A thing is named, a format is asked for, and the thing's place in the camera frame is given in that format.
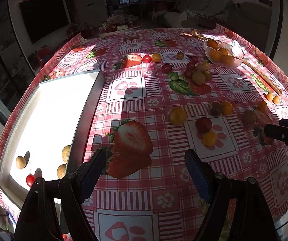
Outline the green kiwi-like fruit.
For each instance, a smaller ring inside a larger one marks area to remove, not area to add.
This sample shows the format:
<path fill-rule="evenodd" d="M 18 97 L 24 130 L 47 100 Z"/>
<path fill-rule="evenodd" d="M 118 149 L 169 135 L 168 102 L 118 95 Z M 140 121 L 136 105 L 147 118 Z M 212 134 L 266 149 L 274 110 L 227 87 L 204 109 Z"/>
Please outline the green kiwi-like fruit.
<path fill-rule="evenodd" d="M 253 110 L 246 109 L 242 114 L 242 120 L 245 124 L 251 125 L 255 123 L 256 115 Z"/>

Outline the red cherry tomato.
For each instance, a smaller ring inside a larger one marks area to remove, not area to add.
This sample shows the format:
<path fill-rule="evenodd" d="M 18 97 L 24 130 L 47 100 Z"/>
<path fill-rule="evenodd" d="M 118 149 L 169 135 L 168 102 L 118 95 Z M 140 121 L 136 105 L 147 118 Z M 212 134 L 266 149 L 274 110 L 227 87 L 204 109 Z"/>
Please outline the red cherry tomato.
<path fill-rule="evenodd" d="M 31 188 L 33 183 L 35 182 L 35 179 L 36 177 L 32 174 L 29 174 L 27 177 L 26 177 L 26 184 Z"/>

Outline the yellow cherry tomato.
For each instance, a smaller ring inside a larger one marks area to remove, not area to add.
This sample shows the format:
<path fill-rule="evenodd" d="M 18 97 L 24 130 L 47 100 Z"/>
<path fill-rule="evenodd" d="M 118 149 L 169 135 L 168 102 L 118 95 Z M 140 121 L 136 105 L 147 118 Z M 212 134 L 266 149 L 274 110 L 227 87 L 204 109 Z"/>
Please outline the yellow cherry tomato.
<path fill-rule="evenodd" d="M 206 132 L 201 138 L 201 142 L 206 147 L 214 146 L 216 141 L 217 141 L 217 134 L 214 131 Z"/>

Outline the orange cherry tomato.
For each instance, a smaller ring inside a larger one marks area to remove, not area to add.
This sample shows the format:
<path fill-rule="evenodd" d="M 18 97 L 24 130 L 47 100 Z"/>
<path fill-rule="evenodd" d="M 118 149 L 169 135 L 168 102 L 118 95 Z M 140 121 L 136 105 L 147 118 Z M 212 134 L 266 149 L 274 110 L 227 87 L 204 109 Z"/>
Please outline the orange cherry tomato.
<path fill-rule="evenodd" d="M 230 115 L 232 113 L 233 106 L 230 102 L 224 101 L 222 102 L 221 106 L 223 115 Z"/>

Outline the tan round fruit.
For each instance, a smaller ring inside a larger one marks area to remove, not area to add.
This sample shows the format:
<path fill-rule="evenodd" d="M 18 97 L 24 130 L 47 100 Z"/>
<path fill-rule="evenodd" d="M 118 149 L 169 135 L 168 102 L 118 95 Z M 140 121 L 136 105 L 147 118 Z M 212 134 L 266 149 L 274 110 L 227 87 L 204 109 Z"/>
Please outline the tan round fruit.
<path fill-rule="evenodd" d="M 16 167 L 18 169 L 24 169 L 26 167 L 26 159 L 22 156 L 18 156 L 16 158 Z"/>

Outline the dark red tomato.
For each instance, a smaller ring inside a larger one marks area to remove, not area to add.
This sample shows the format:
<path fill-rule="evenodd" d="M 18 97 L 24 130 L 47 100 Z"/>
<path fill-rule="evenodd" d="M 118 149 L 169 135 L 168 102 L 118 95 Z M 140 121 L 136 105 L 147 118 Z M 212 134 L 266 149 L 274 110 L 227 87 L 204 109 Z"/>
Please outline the dark red tomato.
<path fill-rule="evenodd" d="M 161 71 L 164 74 L 168 74 L 173 71 L 172 66 L 170 64 L 163 64 L 161 67 Z"/>
<path fill-rule="evenodd" d="M 208 117 L 201 117 L 196 120 L 196 128 L 199 134 L 205 134 L 212 128 L 212 121 Z"/>

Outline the dark green brown tomato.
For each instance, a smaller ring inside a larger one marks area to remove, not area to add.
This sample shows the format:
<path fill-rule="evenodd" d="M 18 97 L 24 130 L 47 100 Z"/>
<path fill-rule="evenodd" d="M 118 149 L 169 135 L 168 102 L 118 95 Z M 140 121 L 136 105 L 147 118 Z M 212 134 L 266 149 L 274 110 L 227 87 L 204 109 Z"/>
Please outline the dark green brown tomato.
<path fill-rule="evenodd" d="M 222 105 L 218 102 L 212 102 L 210 107 L 210 114 L 212 116 L 220 116 L 222 114 Z"/>

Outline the yellow orange tomato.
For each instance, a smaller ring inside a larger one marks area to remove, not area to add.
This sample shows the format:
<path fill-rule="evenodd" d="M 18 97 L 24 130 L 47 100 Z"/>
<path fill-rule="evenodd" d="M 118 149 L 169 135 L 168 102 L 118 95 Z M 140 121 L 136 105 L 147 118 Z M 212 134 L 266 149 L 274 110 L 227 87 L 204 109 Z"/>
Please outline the yellow orange tomato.
<path fill-rule="evenodd" d="M 187 113 L 181 106 L 174 107 L 169 113 L 169 120 L 174 126 L 182 125 L 186 119 Z"/>

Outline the clear glass bowl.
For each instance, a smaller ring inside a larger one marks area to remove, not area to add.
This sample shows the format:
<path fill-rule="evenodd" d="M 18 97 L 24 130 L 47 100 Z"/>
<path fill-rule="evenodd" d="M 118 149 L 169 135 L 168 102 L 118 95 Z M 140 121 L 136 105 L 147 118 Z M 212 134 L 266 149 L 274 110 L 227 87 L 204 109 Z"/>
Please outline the clear glass bowl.
<path fill-rule="evenodd" d="M 204 52 L 211 63 L 223 68 L 237 68 L 244 58 L 245 53 L 237 42 L 221 42 L 208 38 L 204 41 Z"/>

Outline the green yellow tomato cluster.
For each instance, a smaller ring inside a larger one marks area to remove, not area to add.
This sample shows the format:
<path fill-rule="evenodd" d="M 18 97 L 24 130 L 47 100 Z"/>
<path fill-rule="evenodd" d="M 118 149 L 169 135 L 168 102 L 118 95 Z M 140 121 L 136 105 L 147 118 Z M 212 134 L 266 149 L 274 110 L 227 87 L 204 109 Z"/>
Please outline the green yellow tomato cluster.
<path fill-rule="evenodd" d="M 203 85 L 205 83 L 206 77 L 201 71 L 195 71 L 192 74 L 192 81 L 196 85 Z"/>

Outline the small orange tomato far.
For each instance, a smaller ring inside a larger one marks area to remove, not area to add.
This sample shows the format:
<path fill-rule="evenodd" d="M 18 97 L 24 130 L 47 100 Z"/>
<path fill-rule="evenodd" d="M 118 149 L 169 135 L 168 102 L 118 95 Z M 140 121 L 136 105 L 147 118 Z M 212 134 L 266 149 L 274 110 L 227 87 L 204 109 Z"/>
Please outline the small orange tomato far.
<path fill-rule="evenodd" d="M 176 58 L 177 60 L 182 60 L 184 58 L 183 52 L 178 52 Z"/>

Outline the white sofa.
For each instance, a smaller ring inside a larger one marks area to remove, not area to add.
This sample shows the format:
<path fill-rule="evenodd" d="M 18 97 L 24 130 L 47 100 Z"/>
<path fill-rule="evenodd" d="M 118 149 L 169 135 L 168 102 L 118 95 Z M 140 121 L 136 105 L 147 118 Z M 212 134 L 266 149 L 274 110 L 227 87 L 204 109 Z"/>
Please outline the white sofa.
<path fill-rule="evenodd" d="M 199 20 L 227 22 L 235 5 L 230 0 L 177 0 L 171 11 L 163 14 L 166 24 L 173 28 L 182 27 L 184 20 L 198 23 Z"/>

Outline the yellow tomato far row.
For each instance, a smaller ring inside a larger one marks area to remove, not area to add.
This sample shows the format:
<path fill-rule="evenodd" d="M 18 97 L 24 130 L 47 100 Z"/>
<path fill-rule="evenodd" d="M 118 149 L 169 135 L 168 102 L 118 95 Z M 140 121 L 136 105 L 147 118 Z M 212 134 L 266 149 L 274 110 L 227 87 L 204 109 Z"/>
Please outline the yellow tomato far row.
<path fill-rule="evenodd" d="M 161 55 L 159 53 L 153 53 L 151 55 L 152 62 L 159 63 L 162 61 Z"/>

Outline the red tomato far row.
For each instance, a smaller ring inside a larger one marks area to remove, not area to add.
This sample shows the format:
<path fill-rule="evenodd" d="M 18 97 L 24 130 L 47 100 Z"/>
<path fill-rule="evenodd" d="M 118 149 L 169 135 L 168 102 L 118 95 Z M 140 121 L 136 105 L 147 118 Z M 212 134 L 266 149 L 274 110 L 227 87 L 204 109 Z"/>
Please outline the red tomato far row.
<path fill-rule="evenodd" d="M 150 55 L 146 54 L 142 57 L 142 62 L 145 63 L 145 64 L 148 64 L 152 61 L 152 58 Z"/>

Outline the round coffee table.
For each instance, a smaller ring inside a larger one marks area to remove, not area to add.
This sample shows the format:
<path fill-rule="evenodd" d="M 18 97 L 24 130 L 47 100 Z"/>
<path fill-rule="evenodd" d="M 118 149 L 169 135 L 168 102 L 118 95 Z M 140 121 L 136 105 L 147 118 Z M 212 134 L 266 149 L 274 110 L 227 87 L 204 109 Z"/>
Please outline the round coffee table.
<path fill-rule="evenodd" d="M 110 16 L 99 27 L 99 35 L 115 34 L 116 32 L 130 31 L 139 29 L 144 26 L 144 23 L 139 20 L 138 16 L 118 14 Z"/>

